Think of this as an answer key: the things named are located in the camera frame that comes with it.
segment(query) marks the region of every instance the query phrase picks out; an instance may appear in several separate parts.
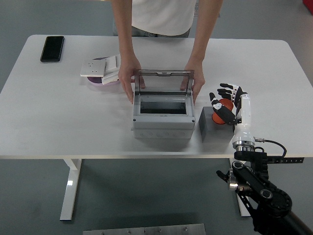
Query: electrical box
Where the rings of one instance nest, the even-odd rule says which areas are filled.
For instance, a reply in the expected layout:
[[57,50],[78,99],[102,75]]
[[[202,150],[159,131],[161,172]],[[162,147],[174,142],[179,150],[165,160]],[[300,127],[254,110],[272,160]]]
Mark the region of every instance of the electrical box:
[[195,129],[192,70],[135,70],[135,138],[189,139]]

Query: white t-shirt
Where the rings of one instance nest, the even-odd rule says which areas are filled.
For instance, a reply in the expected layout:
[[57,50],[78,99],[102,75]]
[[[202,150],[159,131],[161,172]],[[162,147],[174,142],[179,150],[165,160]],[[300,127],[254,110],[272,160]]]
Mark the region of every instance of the white t-shirt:
[[167,36],[190,29],[197,0],[133,0],[132,26]]

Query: person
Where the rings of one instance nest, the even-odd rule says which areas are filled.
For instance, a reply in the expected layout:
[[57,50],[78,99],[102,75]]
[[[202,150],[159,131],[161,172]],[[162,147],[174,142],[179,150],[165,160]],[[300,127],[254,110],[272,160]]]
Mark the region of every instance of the person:
[[[196,0],[111,0],[111,3],[121,54],[118,77],[133,103],[132,76],[141,65],[134,53],[132,36],[188,37]],[[223,0],[199,0],[195,41],[184,68],[194,70],[194,103],[205,84],[202,62],[222,3]]]

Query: metal plate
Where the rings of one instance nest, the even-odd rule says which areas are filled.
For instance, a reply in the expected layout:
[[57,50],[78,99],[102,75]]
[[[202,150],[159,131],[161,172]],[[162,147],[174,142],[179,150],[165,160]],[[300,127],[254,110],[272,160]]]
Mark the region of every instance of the metal plate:
[[84,231],[83,235],[205,235],[204,224]]

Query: smartphone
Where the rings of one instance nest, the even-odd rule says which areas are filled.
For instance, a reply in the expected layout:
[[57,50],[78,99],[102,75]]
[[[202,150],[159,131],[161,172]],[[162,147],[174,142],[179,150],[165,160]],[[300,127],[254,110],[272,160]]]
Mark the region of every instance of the smartphone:
[[41,62],[59,62],[64,43],[63,36],[48,36],[41,54]]

